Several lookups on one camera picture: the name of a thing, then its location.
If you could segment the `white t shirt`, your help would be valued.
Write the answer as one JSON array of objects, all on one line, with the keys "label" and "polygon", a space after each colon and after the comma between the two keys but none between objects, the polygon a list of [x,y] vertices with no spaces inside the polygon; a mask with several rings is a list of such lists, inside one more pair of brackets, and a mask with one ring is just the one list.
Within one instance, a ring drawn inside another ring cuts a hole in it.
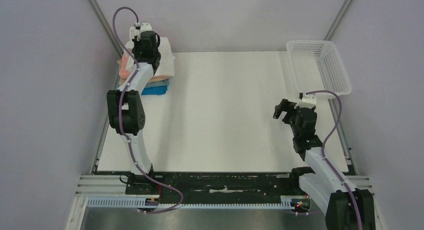
[{"label": "white t shirt", "polygon": [[[158,47],[158,50],[161,54],[159,67],[149,82],[162,81],[175,75],[175,57],[172,53],[171,45],[167,37],[160,37],[160,46]],[[134,60],[129,56],[128,53],[125,52],[121,58],[119,77],[124,80],[127,79],[133,70],[134,65]]]}]

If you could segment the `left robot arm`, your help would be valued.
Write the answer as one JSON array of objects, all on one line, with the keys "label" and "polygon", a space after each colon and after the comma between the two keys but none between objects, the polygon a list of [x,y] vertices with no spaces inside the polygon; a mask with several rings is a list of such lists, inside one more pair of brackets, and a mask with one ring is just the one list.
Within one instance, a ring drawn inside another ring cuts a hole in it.
[{"label": "left robot arm", "polygon": [[161,182],[151,177],[153,165],[148,157],[143,129],[146,115],[141,93],[160,65],[160,36],[153,30],[139,33],[129,53],[134,67],[124,84],[106,94],[110,126],[121,136],[129,158],[133,182],[144,194],[152,194]]}]

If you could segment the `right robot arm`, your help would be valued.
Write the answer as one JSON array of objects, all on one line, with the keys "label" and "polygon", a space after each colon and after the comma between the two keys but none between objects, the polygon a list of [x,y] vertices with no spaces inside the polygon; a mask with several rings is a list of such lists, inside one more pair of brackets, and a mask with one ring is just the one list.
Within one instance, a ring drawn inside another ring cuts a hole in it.
[{"label": "right robot arm", "polygon": [[293,148],[307,164],[292,169],[289,189],[312,198],[324,213],[329,230],[374,230],[374,197],[368,189],[360,189],[349,180],[327,156],[325,145],[316,134],[315,109],[313,103],[285,98],[274,107],[274,119],[285,113],[282,122],[292,130]]}]

